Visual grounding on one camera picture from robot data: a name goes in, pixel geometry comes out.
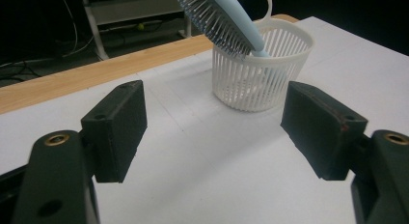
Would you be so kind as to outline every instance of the brush head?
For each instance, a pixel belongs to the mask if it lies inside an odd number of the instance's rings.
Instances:
[[[178,0],[178,2],[192,23],[231,56],[243,58],[252,50],[263,50],[264,43],[259,31],[237,0]]]

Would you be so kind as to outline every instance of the perforated basket wall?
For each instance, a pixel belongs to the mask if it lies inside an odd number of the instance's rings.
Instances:
[[[298,26],[280,19],[255,22],[270,58],[233,58],[213,46],[212,90],[226,105],[263,111],[281,104],[289,80],[303,68],[314,39]]]

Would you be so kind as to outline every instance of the hairbrush bristle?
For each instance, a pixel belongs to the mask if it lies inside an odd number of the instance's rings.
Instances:
[[[229,16],[213,0],[178,0],[192,23],[215,45],[231,56],[244,57],[251,46],[230,20]]]

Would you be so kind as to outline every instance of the white tabletop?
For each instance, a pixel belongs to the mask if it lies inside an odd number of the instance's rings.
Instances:
[[[409,133],[409,57],[314,17],[297,25],[316,41],[297,81],[366,117],[366,135]],[[0,173],[27,163],[41,136],[79,131],[115,86],[137,79],[148,129],[124,183],[95,185],[102,223],[355,223],[353,174],[318,179],[280,127],[282,108],[246,113],[218,100],[211,51],[1,115]]]

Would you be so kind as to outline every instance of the floor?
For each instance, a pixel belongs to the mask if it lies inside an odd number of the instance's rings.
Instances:
[[[101,28],[102,42],[110,58],[183,39],[178,32],[184,29],[183,18],[148,21],[144,27],[138,24],[136,22]],[[192,36],[199,34],[192,27]],[[3,63],[0,65],[0,87],[100,61],[95,52],[95,42],[91,38],[78,42],[75,50],[74,45],[75,42],[68,44],[67,54],[59,58]]]

